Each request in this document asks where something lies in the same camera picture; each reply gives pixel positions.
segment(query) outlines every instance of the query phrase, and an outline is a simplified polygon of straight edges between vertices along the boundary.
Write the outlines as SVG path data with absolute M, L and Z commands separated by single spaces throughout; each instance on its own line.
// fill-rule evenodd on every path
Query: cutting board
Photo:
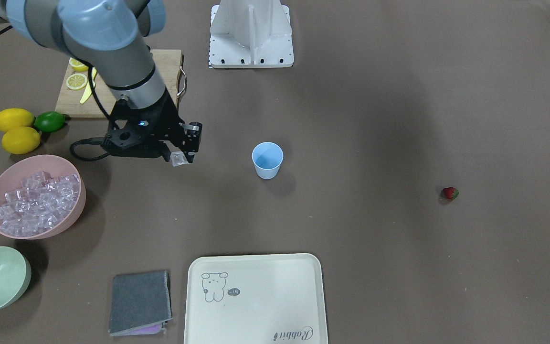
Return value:
M 154 63 L 159 68 L 159 72 L 167 86 L 171 97 L 177 106 L 177 94 L 178 84 L 181 76 L 180 66 L 183 63 L 183 55 L 181 50 L 151 50 Z M 80 98 L 85 89 L 79 89 L 78 91 L 70 90 L 67 88 L 65 81 L 73 74 L 79 73 L 72 69 L 72 66 L 68 65 L 63 77 L 63 84 L 61 84 L 61 91 L 59 98 L 56 102 L 55 111 L 69 115 L 71 118 L 104 118 L 103 114 L 96 106 L 96 102 L 93 96 L 91 96 L 84 104 L 80 104 Z M 81 72 L 88 76 L 88 71 Z M 105 85 L 101 76 L 97 74 L 95 79 L 95 90 L 99 97 L 99 100 L 105 110 L 110 112 L 114 107 L 116 99 L 112 96 L 109 88 Z

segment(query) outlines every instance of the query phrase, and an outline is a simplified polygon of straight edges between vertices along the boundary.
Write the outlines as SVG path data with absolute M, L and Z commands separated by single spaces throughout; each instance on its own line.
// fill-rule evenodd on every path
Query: lemon slice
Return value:
M 72 66 L 72 69 L 76 72 L 83 72 L 85 70 L 88 70 L 88 66 L 81 63 L 80 61 L 74 59 L 73 57 L 69 59 L 69 65 Z
M 87 83 L 88 78 L 82 73 L 74 73 L 67 78 L 67 87 L 74 91 L 84 88 Z

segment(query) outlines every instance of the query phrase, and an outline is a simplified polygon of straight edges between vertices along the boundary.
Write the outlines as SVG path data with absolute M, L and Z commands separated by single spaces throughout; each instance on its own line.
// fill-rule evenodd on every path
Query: plastic cup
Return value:
M 273 142 L 263 142 L 252 151 L 252 161 L 258 177 L 271 179 L 277 175 L 279 166 L 284 161 L 284 151 Z

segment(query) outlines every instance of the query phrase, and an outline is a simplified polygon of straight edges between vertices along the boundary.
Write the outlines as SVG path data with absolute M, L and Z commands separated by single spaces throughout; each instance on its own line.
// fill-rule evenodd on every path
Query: strawberry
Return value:
M 460 194 L 460 192 L 454 187 L 446 187 L 443 189 L 443 194 L 445 195 L 445 198 L 452 201 L 458 196 L 458 194 Z

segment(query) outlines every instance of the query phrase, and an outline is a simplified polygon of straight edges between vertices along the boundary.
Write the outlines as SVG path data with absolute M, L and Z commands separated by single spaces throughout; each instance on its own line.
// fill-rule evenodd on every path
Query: yellow knife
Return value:
M 95 77 L 96 77 L 96 68 L 92 68 L 92 84 L 95 84 Z M 90 91 L 90 85 L 86 85 L 85 92 L 82 95 L 82 98 L 80 98 L 80 104 L 84 104 L 88 98 L 90 98 L 90 95 L 92 95 L 92 91 Z

